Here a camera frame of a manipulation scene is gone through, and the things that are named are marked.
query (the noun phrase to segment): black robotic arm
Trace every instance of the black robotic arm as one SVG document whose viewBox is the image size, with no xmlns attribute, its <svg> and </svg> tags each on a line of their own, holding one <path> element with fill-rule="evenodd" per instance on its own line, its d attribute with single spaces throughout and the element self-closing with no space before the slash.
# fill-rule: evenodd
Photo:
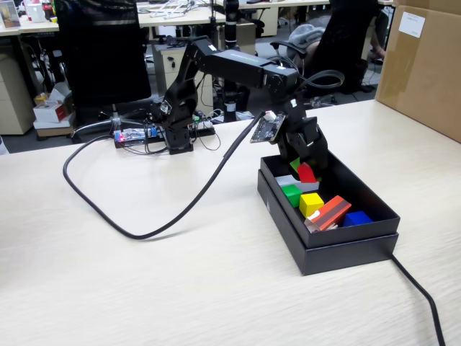
<svg viewBox="0 0 461 346">
<path fill-rule="evenodd" d="M 197 107 L 194 78 L 198 71 L 265 88 L 271 111 L 285 116 L 277 137 L 271 142 L 277 143 L 282 158 L 292 161 L 300 157 L 313 167 L 326 167 L 328 146 L 317 126 L 317 118 L 307 118 L 303 103 L 295 97 L 298 72 L 235 50 L 219 51 L 206 36 L 188 42 L 177 78 L 160 107 L 151 106 L 151 121 L 164 128 L 170 154 L 193 150 L 187 126 L 192 123 Z"/>
</svg>

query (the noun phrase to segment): cube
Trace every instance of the cube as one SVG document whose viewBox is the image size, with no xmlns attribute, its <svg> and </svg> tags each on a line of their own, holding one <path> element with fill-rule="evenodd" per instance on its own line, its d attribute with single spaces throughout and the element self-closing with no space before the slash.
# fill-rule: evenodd
<svg viewBox="0 0 461 346">
<path fill-rule="evenodd" d="M 300 198 L 300 210 L 305 218 L 308 218 L 315 211 L 323 206 L 323 201 L 317 193 L 307 193 L 301 195 Z"/>
<path fill-rule="evenodd" d="M 310 166 L 305 162 L 297 167 L 297 175 L 300 176 L 301 182 L 317 182 L 317 180 L 315 180 L 314 172 L 312 172 L 312 168 L 310 168 Z"/>
<path fill-rule="evenodd" d="M 298 166 L 300 164 L 301 164 L 301 162 L 300 162 L 299 157 L 296 160 L 290 162 L 290 166 L 291 166 L 291 168 L 293 168 L 295 170 L 295 172 L 297 172 L 297 168 L 298 168 Z"/>
<path fill-rule="evenodd" d="M 320 184 L 319 182 L 300 182 L 299 180 L 296 180 L 292 175 L 282 175 L 281 177 L 275 177 L 275 180 L 280 187 L 296 185 L 296 187 L 300 189 L 302 193 L 317 191 Z"/>
<path fill-rule="evenodd" d="M 282 191 L 285 196 L 287 196 L 293 207 L 300 206 L 300 196 L 302 194 L 301 190 L 296 187 L 296 185 L 287 185 L 282 187 Z"/>
<path fill-rule="evenodd" d="M 346 214 L 344 217 L 343 227 L 365 225 L 366 223 L 372 223 L 372 219 L 368 217 L 363 211 L 356 211 L 355 213 Z"/>
<path fill-rule="evenodd" d="M 351 207 L 341 196 L 331 198 L 325 205 L 306 218 L 304 224 L 310 233 L 327 231 L 337 225 Z"/>
</svg>

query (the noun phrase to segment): desk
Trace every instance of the desk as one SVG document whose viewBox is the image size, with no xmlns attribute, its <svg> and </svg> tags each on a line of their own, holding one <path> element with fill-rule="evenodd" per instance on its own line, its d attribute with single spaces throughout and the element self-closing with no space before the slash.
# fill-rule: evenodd
<svg viewBox="0 0 461 346">
<path fill-rule="evenodd" d="M 163 17 L 152 18 L 150 14 L 139 14 L 139 25 L 141 27 L 158 27 L 161 25 L 197 25 L 210 22 L 211 11 L 209 7 L 197 7 L 186 13 L 183 17 L 164 19 Z M 225 15 L 216 13 L 216 22 L 224 23 Z M 13 36 L 30 34 L 36 32 L 59 31 L 59 26 L 51 22 L 33 23 L 27 20 L 26 16 L 21 17 L 21 27 L 15 29 L 0 28 L 0 36 Z"/>
<path fill-rule="evenodd" d="M 393 0 L 378 0 L 378 3 L 385 6 L 393 6 Z M 217 0 L 218 5 L 223 5 L 223 0 Z M 271 9 L 273 7 L 294 7 L 294 6 L 313 6 L 329 5 L 329 0 L 283 0 L 278 2 L 259 2 L 257 4 L 238 5 L 238 9 Z"/>
<path fill-rule="evenodd" d="M 224 0 L 217 0 L 219 5 L 224 4 Z M 392 0 L 378 0 L 378 3 L 385 6 L 395 5 Z M 278 9 L 280 7 L 295 7 L 295 6 L 312 6 L 312 5 L 328 5 L 329 0 L 283 0 L 278 2 L 259 2 L 257 4 L 238 5 L 238 9 L 258 9 L 254 15 L 258 19 L 261 16 L 262 9 L 265 9 L 261 20 L 266 25 L 264 27 L 263 36 L 275 36 L 277 34 L 277 20 L 279 18 Z"/>
<path fill-rule="evenodd" d="M 395 255 L 434 297 L 447 344 L 460 345 L 461 145 L 375 101 L 308 114 L 400 215 Z M 192 153 L 132 156 L 95 143 L 69 174 L 122 227 L 152 231 L 199 192 L 247 124 L 217 126 L 218 151 L 198 141 Z M 0 157 L 0 344 L 437 343 L 429 305 L 391 261 L 300 276 L 256 191 L 259 157 L 275 146 L 247 138 L 190 214 L 142 242 L 67 185 L 75 149 Z"/>
</svg>

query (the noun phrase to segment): green cube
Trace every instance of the green cube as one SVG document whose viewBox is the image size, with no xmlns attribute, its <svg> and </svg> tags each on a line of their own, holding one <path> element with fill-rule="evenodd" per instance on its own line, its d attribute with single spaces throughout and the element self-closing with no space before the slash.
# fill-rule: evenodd
<svg viewBox="0 0 461 346">
<path fill-rule="evenodd" d="M 291 205 L 295 208 L 300 206 L 300 197 L 302 192 L 300 189 L 296 187 L 296 185 L 287 185 L 282 187 L 282 191 L 287 196 L 288 200 L 290 201 Z"/>
<path fill-rule="evenodd" d="M 295 170 L 295 172 L 297 172 L 297 168 L 300 165 L 301 165 L 301 161 L 300 161 L 299 157 L 296 160 L 290 162 L 290 166 L 291 166 L 291 168 L 293 168 Z"/>
</svg>

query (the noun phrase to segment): yellow cube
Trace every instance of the yellow cube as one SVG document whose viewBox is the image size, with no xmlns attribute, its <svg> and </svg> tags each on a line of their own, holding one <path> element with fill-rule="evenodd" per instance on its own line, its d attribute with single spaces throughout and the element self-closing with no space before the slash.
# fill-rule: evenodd
<svg viewBox="0 0 461 346">
<path fill-rule="evenodd" d="M 323 207 L 323 201 L 316 193 L 306 193 L 301 195 L 300 210 L 305 218 L 314 214 L 318 209 Z"/>
</svg>

